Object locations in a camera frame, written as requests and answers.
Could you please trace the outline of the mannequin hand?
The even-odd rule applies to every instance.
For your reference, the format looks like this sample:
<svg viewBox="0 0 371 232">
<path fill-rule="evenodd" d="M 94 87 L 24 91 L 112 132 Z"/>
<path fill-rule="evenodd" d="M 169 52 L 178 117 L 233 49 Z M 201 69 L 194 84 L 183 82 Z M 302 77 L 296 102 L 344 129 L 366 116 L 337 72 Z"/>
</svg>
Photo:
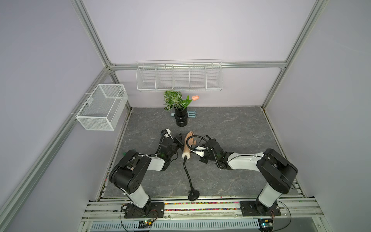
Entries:
<svg viewBox="0 0 371 232">
<path fill-rule="evenodd" d="M 191 181 L 191 177 L 189 175 L 189 172 L 187 170 L 187 167 L 186 167 L 186 161 L 188 159 L 190 159 L 191 157 L 191 150 L 190 148 L 188 147 L 187 145 L 187 141 L 190 142 L 191 146 L 192 145 L 196 145 L 196 141 L 194 140 L 194 138 L 191 138 L 191 136 L 193 136 L 194 133 L 192 131 L 190 131 L 186 137 L 185 137 L 185 146 L 184 146 L 184 149 L 183 149 L 183 153 L 182 153 L 182 158 L 183 158 L 183 168 L 184 168 L 184 171 L 186 173 L 186 176 L 187 176 L 187 179 L 189 181 L 189 185 L 190 185 L 190 191 L 188 193 L 188 200 L 193 202 L 195 200 L 197 200 L 200 196 L 200 193 L 198 190 L 195 190 L 193 185 L 192 185 L 192 181 Z"/>
</svg>

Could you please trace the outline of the black wrist watch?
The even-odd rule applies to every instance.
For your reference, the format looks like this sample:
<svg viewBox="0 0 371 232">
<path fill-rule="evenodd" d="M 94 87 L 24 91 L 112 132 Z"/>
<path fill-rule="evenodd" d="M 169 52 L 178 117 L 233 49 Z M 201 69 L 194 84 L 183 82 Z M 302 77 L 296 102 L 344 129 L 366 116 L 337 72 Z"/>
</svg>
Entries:
<svg viewBox="0 0 371 232">
<path fill-rule="evenodd" d="M 177 136 L 174 138 L 174 141 L 175 141 L 175 143 L 177 143 L 177 145 L 178 145 L 180 148 L 184 148 L 184 139 L 182 138 L 181 135 L 177 135 Z"/>
</svg>

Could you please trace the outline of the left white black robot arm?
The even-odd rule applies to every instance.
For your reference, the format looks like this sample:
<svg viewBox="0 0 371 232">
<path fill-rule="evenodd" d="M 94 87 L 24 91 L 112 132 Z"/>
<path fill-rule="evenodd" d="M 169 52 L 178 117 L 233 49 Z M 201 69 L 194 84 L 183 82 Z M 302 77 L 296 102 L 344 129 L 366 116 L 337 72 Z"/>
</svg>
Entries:
<svg viewBox="0 0 371 232">
<path fill-rule="evenodd" d="M 113 168 L 109 181 L 122 190 L 134 207 L 145 210 L 149 207 L 151 198 L 142 187 L 142 181 L 147 171 L 165 171 L 172 163 L 174 155 L 184 148 L 182 134 L 171 135 L 169 129 L 161 131 L 160 141 L 154 154 L 141 154 L 133 149 Z"/>
</svg>

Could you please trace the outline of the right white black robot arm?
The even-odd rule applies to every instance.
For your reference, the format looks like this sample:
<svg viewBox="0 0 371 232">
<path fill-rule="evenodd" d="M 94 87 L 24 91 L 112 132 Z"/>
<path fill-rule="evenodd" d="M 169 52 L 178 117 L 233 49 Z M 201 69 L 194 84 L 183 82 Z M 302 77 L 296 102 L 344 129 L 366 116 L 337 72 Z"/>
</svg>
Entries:
<svg viewBox="0 0 371 232">
<path fill-rule="evenodd" d="M 298 174 L 297 167 L 274 149 L 257 154 L 226 152 L 208 135 L 190 135 L 185 139 L 183 159 L 188 160 L 191 153 L 198 155 L 201 162 L 214 161 L 221 170 L 260 172 L 267 182 L 253 204 L 253 209 L 260 214 L 272 210 L 281 195 L 289 193 Z"/>
</svg>

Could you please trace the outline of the black plant pot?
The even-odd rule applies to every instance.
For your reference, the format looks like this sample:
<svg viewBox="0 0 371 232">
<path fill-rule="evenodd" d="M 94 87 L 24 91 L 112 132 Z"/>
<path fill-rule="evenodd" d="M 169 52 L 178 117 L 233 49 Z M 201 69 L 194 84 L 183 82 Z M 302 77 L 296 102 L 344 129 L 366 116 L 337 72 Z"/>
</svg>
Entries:
<svg viewBox="0 0 371 232">
<path fill-rule="evenodd" d="M 187 108 L 184 108 L 184 109 L 175 108 L 174 109 L 174 117 L 175 117 L 177 126 L 179 126 L 179 127 L 186 126 L 187 123 L 188 123 Z"/>
</svg>

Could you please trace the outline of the light blue plastic block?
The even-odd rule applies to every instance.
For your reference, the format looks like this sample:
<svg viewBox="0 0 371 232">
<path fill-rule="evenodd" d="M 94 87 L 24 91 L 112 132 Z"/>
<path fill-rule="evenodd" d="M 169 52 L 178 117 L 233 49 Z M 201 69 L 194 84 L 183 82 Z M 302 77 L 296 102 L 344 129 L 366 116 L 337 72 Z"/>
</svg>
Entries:
<svg viewBox="0 0 371 232">
<path fill-rule="evenodd" d="M 188 111 L 188 118 L 195 118 L 197 116 L 196 111 Z"/>
</svg>

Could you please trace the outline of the green artificial plant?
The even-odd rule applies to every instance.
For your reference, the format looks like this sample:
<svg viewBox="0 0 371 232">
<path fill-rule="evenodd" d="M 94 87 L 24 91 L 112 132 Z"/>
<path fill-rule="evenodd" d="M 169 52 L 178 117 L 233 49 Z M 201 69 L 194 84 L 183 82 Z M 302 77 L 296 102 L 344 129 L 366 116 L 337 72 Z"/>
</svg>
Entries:
<svg viewBox="0 0 371 232">
<path fill-rule="evenodd" d="M 165 102 L 165 111 L 170 111 L 171 109 L 178 111 L 184 110 L 193 101 L 189 96 L 187 96 L 186 99 L 183 99 L 183 96 L 179 91 L 167 90 L 164 92 L 163 96 Z"/>
</svg>

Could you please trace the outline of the left small circuit board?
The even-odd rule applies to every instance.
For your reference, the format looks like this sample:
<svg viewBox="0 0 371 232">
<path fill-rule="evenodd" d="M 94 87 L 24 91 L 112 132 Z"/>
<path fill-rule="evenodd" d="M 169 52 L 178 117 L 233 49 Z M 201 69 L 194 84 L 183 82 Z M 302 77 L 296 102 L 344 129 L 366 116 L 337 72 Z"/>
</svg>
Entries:
<svg viewBox="0 0 371 232">
<path fill-rule="evenodd" d="M 151 220 L 145 220 L 145 221 L 139 221 L 138 223 L 138 229 L 149 229 L 153 225 L 153 222 Z"/>
</svg>

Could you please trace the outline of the right green circuit board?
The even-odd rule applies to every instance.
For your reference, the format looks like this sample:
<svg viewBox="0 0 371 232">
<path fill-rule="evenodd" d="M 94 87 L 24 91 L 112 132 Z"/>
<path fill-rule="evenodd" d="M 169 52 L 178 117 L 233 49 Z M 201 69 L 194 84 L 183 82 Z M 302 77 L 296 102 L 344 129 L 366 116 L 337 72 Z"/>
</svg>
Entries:
<svg viewBox="0 0 371 232">
<path fill-rule="evenodd" d="M 272 219 L 259 219 L 258 223 L 261 232 L 271 232 L 274 228 L 274 222 Z"/>
</svg>

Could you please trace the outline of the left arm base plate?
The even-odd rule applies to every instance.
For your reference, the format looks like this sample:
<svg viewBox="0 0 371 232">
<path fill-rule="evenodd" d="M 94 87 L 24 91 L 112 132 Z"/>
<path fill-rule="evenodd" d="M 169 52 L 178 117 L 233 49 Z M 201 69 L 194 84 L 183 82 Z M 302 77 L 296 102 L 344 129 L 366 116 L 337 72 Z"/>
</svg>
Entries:
<svg viewBox="0 0 371 232">
<path fill-rule="evenodd" d="M 124 218 L 163 218 L 165 212 L 163 202 L 149 202 L 144 208 L 127 204 Z"/>
</svg>

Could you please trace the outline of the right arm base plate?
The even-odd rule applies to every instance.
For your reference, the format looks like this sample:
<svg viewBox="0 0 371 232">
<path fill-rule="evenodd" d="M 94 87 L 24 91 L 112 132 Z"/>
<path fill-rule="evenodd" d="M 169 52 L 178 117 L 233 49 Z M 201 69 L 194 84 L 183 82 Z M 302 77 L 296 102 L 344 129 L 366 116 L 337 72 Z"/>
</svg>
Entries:
<svg viewBox="0 0 371 232">
<path fill-rule="evenodd" d="M 244 217 L 273 217 L 281 215 L 277 202 L 274 202 L 271 207 L 267 207 L 259 201 L 240 201 L 240 209 Z"/>
</svg>

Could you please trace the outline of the aluminium front rail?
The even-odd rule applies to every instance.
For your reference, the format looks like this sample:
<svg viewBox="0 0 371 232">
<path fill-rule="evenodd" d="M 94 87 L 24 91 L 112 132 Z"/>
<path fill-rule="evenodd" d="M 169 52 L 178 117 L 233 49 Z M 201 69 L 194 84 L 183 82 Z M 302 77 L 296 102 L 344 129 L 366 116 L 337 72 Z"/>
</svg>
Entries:
<svg viewBox="0 0 371 232">
<path fill-rule="evenodd" d="M 202 219 L 202 218 L 241 218 L 241 201 L 248 199 L 210 199 L 196 202 L 184 200 L 159 200 L 154 204 L 163 202 L 162 209 L 157 209 L 152 215 L 160 219 Z M 88 203 L 82 216 L 82 221 L 119 220 L 121 209 L 126 209 L 128 201 L 102 201 Z M 324 213 L 314 198 L 283 198 L 279 199 L 277 206 L 281 215 L 274 214 L 275 218 L 322 218 Z"/>
</svg>

